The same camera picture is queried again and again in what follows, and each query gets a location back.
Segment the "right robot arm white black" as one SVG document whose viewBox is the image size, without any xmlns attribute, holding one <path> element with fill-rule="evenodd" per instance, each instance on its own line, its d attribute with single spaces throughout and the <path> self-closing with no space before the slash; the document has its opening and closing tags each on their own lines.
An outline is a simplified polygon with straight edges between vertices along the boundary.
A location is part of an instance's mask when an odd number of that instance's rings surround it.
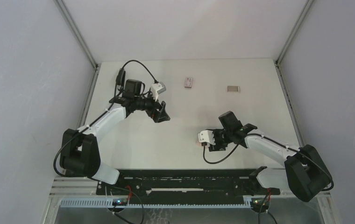
<svg viewBox="0 0 355 224">
<path fill-rule="evenodd" d="M 249 175 L 251 194 L 262 194 L 266 189 L 289 190 L 296 198 L 308 202 L 318 193 L 334 188 L 332 175 L 314 146 L 293 147 L 274 140 L 253 124 L 243 125 L 232 111 L 220 115 L 219 121 L 221 129 L 198 133 L 203 150 L 225 151 L 234 143 L 281 165 L 281 168 L 262 166 L 252 172 Z"/>
</svg>

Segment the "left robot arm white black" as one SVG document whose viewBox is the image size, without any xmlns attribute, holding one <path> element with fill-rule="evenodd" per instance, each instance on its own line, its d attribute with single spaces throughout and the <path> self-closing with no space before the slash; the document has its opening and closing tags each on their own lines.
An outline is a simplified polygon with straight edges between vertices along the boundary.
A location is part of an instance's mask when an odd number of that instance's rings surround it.
<svg viewBox="0 0 355 224">
<path fill-rule="evenodd" d="M 155 123 L 170 120 L 166 103 L 158 100 L 166 91 L 165 85 L 155 82 L 146 93 L 141 92 L 143 85 L 141 81 L 128 79 L 123 90 L 109 100 L 108 106 L 92 123 L 63 133 L 62 146 L 54 162 L 69 172 L 69 177 L 88 177 L 107 183 L 107 188 L 115 195 L 125 190 L 126 183 L 119 178 L 119 170 L 103 162 L 99 143 L 135 111 L 145 111 Z"/>
</svg>

